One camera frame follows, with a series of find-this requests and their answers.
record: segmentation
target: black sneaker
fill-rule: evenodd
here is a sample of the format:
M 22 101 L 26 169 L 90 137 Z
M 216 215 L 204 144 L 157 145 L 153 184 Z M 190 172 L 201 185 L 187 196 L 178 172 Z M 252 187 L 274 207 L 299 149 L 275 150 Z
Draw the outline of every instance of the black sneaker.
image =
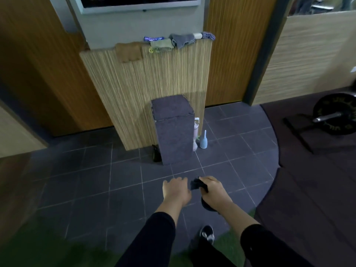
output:
M 214 236 L 214 231 L 212 230 L 212 227 L 209 225 L 206 225 L 200 230 L 199 233 L 200 238 L 206 239 L 209 243 L 213 244 L 215 240 Z

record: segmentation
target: black weight plate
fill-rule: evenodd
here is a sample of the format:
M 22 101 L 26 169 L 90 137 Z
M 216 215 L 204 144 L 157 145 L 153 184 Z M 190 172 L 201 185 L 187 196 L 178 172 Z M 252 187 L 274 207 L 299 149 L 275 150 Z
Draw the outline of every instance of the black weight plate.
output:
M 337 93 L 322 97 L 314 106 L 313 117 L 342 112 L 343 116 L 329 119 L 317 125 L 331 135 L 347 135 L 356 132 L 356 97 Z

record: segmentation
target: wooden wall panel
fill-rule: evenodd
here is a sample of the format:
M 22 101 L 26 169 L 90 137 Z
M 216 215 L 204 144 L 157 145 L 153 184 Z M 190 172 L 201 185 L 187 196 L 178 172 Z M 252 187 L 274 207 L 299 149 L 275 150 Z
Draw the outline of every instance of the wooden wall panel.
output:
M 52 135 L 112 125 L 50 0 L 0 0 L 0 78 Z
M 212 41 L 167 53 L 149 53 L 143 60 L 120 63 L 115 49 L 82 52 L 81 57 L 126 150 L 156 144 L 151 100 L 183 94 L 204 118 Z
M 356 11 L 287 18 L 253 104 L 350 85 Z
M 216 36 L 206 105 L 240 101 L 276 0 L 210 0 L 204 30 Z
M 0 158 L 46 147 L 47 144 L 0 101 Z

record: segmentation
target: dark floor mat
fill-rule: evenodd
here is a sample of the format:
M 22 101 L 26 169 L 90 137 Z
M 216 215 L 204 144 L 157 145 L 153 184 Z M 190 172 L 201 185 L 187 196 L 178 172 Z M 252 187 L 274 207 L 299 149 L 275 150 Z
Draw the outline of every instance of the dark floor mat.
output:
M 328 93 L 262 105 L 277 136 L 282 168 L 256 218 L 315 266 L 354 266 L 356 152 L 313 155 L 282 121 L 311 114 Z M 345 138 L 355 141 L 356 134 Z

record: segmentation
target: wooden door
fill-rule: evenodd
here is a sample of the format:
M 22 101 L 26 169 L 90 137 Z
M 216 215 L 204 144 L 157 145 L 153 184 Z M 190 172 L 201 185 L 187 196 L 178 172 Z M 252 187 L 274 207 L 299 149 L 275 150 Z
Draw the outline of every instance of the wooden door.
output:
M 212 46 L 206 106 L 241 101 L 276 0 L 210 0 Z
M 50 0 L 0 0 L 0 79 L 54 136 L 112 125 Z

